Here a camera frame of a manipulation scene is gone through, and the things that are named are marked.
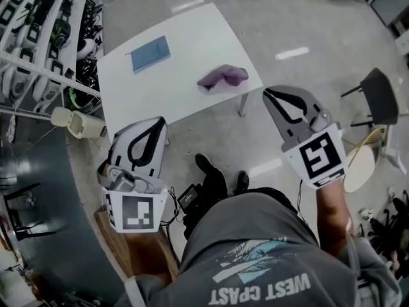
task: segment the white table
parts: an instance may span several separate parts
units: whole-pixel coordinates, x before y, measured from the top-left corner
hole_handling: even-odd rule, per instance
[[[346,164],[349,165],[355,152],[348,154]],[[375,157],[370,146],[364,145],[358,153],[348,170],[344,179],[344,190],[352,193],[362,187],[375,171]]]
[[[171,57],[134,73],[130,52],[165,35]],[[249,79],[237,87],[196,83],[223,64],[243,67]],[[98,79],[109,137],[131,123],[163,116],[168,124],[263,86],[250,58],[214,4],[165,20],[98,61]]]

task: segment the purple cloth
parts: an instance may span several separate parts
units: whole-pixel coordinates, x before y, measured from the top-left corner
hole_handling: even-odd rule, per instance
[[[208,75],[202,78],[197,85],[205,87],[207,90],[212,89],[217,82],[224,79],[229,85],[238,86],[242,81],[249,78],[244,68],[238,68],[231,65],[223,65],[212,70]]]

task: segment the chair leg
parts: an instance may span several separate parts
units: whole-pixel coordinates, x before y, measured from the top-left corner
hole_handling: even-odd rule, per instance
[[[44,237],[46,235],[55,234],[57,232],[42,232],[42,233],[28,233],[28,232],[16,232],[15,237],[18,241],[26,239],[26,238],[37,238],[37,237]]]
[[[385,209],[385,210],[383,211],[383,213],[386,214],[385,226],[386,226],[387,228],[390,228],[390,226],[389,226],[389,209]]]
[[[32,226],[19,226],[18,228],[15,228],[14,230],[17,231],[27,231],[31,230]]]
[[[351,94],[352,92],[358,91],[359,89],[360,89],[360,85],[357,86],[356,88],[354,88],[354,89],[352,89],[352,90],[350,90],[350,91],[347,91],[347,92],[345,92],[344,94],[342,94],[342,95],[341,95],[341,98],[345,97],[346,95]]]
[[[363,125],[369,125],[371,126],[373,124],[373,121],[370,120],[368,122],[362,122],[362,123],[355,123],[355,124],[351,124],[351,127],[357,127],[357,126],[363,126]]]
[[[11,200],[11,199],[17,198],[17,197],[21,196],[23,193],[25,193],[26,191],[31,190],[31,189],[35,188],[36,186],[38,186],[38,185],[40,185],[40,183],[34,183],[34,184],[29,185],[29,186],[23,187],[20,190],[12,192],[10,194],[5,194],[4,200]]]

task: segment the blue notebook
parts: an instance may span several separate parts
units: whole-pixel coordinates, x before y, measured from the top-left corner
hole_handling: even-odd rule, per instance
[[[134,72],[138,72],[160,60],[170,57],[166,37],[161,36],[130,53]]]

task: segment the tiled floor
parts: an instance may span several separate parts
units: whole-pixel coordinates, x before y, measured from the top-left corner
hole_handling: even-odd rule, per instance
[[[113,0],[104,12],[105,51],[160,21],[206,3],[215,3],[226,18],[265,86],[305,88],[320,99],[342,127],[347,127],[360,111],[366,110],[366,103],[358,93],[343,100],[340,95],[378,67],[389,77],[401,110],[406,110],[409,71],[397,53],[391,32],[362,0]],[[299,47],[307,47],[309,52],[284,60],[275,57]],[[261,101],[261,91],[254,95],[247,116],[239,117],[238,104],[239,100],[233,99],[170,126],[171,145],[165,150],[161,177],[174,186],[176,195],[203,179],[194,163],[195,153],[208,155],[223,171],[228,184],[233,183],[240,169],[249,171],[266,161],[282,159],[282,139]],[[408,127],[407,120],[400,123]],[[365,132],[347,129],[346,137],[357,143]],[[400,138],[399,142],[403,162],[409,167],[409,141]],[[107,140],[96,143],[106,154]],[[101,157],[96,150],[93,155],[95,166]],[[251,186],[282,190],[295,203],[299,180],[282,159],[280,168],[252,179]],[[357,192],[346,195],[355,223],[360,208],[382,207],[388,186],[400,192],[406,183],[399,171],[381,160],[370,180]],[[302,188],[301,210],[315,231],[314,192],[306,186]],[[164,217],[172,212],[173,204],[168,201]],[[172,225],[171,237],[181,256],[185,245],[181,223]]]

